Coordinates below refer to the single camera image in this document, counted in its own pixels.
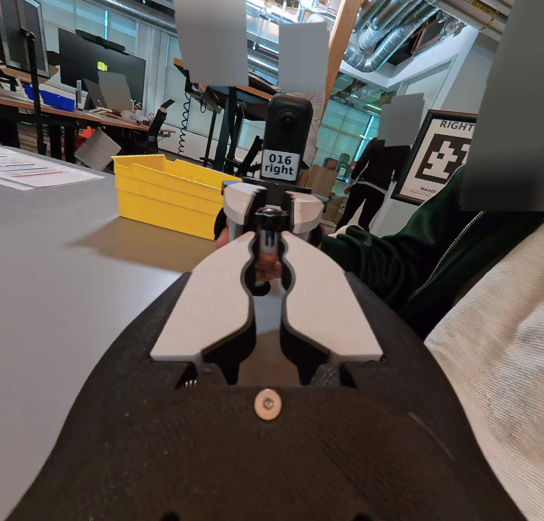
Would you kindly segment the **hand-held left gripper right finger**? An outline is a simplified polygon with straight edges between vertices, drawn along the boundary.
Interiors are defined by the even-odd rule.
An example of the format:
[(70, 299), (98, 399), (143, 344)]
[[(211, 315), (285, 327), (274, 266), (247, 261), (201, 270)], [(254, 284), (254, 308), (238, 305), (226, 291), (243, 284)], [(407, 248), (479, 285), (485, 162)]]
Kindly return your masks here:
[(295, 365), (379, 361), (383, 350), (343, 269), (290, 232), (282, 243), (286, 357)]

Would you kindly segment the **black office chair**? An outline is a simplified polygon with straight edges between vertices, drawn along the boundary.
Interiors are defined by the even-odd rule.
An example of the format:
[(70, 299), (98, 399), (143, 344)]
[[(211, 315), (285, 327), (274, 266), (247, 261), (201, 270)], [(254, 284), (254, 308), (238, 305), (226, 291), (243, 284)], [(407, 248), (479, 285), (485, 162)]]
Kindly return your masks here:
[(166, 102), (161, 104), (159, 109), (156, 111), (156, 114), (151, 121), (148, 130), (146, 131), (145, 143), (140, 144), (140, 148), (141, 150), (143, 150), (144, 154), (158, 154), (158, 137), (160, 134), (160, 130), (167, 118), (167, 109), (174, 103), (174, 100), (168, 99)]

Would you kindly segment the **grey panel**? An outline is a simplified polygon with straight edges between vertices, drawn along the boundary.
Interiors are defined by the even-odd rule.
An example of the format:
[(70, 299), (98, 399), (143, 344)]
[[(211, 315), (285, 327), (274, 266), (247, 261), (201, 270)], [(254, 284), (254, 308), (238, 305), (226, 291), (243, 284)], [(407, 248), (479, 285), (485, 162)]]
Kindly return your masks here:
[(121, 151), (119, 146), (101, 129), (96, 129), (90, 138), (74, 153), (74, 156), (86, 167), (105, 171), (112, 157)]

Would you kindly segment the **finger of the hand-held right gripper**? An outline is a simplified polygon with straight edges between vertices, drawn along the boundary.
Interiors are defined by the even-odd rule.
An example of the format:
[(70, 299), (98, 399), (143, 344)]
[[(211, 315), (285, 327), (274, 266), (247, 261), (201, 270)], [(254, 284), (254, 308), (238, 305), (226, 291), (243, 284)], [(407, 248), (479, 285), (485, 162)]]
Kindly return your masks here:
[(267, 202), (268, 188), (246, 182), (224, 182), (222, 209), (228, 219), (229, 239), (255, 228), (255, 212)]
[(309, 233), (319, 226), (324, 210), (324, 199), (311, 193), (287, 191), (284, 210), (288, 213), (291, 233)]

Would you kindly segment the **raised standing desk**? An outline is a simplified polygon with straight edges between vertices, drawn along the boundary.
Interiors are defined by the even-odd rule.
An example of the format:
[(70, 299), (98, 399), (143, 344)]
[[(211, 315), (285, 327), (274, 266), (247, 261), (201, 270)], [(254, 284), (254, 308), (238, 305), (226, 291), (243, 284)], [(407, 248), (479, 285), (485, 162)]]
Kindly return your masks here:
[(243, 123), (245, 121), (264, 122), (267, 118), (268, 102), (280, 92), (266, 80), (249, 73), (247, 86), (222, 87), (208, 86), (192, 81), (189, 70), (179, 58), (174, 58), (173, 65), (185, 77), (186, 109), (184, 125), (191, 123), (191, 103), (200, 107), (200, 113), (211, 112), (211, 120), (206, 139), (206, 149), (200, 158), (204, 166), (229, 175), (245, 176), (247, 169), (235, 158)]

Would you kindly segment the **black star knob screw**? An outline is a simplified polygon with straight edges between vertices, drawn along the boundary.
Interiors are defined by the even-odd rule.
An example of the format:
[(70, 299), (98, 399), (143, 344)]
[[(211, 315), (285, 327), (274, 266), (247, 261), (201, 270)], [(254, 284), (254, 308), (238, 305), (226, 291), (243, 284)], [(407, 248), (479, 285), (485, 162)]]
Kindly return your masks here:
[(276, 257), (279, 251), (279, 235), (288, 228), (288, 213), (272, 207), (263, 207), (255, 212), (254, 224), (260, 253)]

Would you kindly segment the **printed paper sheet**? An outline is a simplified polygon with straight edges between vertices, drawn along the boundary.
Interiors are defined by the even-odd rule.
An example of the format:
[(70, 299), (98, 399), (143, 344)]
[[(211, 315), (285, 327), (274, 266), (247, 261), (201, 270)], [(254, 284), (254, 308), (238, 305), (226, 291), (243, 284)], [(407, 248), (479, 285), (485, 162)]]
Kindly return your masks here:
[(1, 148), (1, 186), (21, 191), (74, 185), (102, 177), (65, 165)]

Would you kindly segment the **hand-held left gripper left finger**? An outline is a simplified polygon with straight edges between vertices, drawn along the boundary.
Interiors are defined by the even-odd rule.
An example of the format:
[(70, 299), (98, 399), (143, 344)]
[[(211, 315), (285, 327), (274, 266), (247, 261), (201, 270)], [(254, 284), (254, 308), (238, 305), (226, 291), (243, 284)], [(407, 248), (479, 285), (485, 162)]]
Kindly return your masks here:
[(250, 231), (202, 260), (188, 275), (150, 357), (157, 362), (191, 362), (248, 329), (254, 317), (243, 273), (253, 259)]

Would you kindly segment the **cream trousers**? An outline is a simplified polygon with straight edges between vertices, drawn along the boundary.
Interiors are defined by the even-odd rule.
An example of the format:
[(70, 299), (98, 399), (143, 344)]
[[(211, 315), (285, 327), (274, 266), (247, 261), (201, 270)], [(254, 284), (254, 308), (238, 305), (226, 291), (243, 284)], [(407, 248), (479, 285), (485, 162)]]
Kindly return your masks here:
[(471, 287), (425, 346), (502, 486), (543, 520), (543, 226)]

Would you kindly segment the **screen on stand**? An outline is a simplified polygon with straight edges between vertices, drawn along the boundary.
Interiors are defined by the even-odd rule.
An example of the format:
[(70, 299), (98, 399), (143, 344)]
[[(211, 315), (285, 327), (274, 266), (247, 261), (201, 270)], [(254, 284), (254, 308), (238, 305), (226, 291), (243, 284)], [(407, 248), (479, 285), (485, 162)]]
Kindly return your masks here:
[(37, 0), (1, 0), (1, 67), (30, 77), (37, 151), (45, 155), (39, 77), (49, 76), (41, 5)]

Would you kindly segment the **framed marker poster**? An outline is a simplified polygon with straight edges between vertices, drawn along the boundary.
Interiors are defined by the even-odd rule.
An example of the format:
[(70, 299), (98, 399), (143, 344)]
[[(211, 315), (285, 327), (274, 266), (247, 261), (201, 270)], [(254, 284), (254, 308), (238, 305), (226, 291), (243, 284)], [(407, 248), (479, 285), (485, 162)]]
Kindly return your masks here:
[(428, 110), (391, 199), (421, 205), (466, 163), (478, 115)]

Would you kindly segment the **wooden beam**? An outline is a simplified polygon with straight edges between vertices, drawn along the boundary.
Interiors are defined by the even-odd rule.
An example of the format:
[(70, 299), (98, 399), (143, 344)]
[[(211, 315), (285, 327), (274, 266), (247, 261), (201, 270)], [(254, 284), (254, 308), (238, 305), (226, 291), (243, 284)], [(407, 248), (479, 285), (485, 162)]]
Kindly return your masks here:
[(335, 23), (329, 39), (328, 71), (325, 81), (325, 95), (322, 117), (325, 114), (345, 50), (355, 25), (358, 11), (364, 0), (341, 0)]

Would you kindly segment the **black monitor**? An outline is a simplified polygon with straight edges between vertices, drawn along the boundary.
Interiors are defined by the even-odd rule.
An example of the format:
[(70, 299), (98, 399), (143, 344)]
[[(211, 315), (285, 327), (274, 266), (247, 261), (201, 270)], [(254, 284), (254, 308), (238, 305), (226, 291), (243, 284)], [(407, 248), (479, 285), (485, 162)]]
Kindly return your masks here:
[(58, 28), (58, 49), (61, 56), (60, 81), (76, 87), (78, 80), (99, 83), (99, 72), (123, 74), (131, 99), (143, 102), (146, 61), (134, 55), (104, 48), (80, 35)]

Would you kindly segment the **yellow plastic bin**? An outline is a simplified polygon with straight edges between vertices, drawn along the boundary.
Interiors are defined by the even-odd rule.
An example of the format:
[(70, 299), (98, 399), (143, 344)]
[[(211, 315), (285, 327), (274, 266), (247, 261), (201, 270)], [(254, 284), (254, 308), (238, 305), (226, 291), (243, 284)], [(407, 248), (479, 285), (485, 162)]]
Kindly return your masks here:
[(164, 155), (112, 160), (119, 217), (202, 239), (214, 239), (223, 182), (241, 182), (241, 178), (180, 159), (170, 161)]

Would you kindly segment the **person's right forearm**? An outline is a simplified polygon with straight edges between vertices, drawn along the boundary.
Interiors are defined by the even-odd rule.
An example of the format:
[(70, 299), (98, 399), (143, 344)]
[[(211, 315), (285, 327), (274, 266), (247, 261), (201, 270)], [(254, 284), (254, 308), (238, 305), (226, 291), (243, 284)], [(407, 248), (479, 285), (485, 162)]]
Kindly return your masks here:
[(452, 255), (436, 269), (463, 227), (453, 218), (419, 210), (397, 234), (379, 238), (347, 226), (324, 237), (321, 251), (416, 328), (422, 321), (436, 323), (472, 276)]

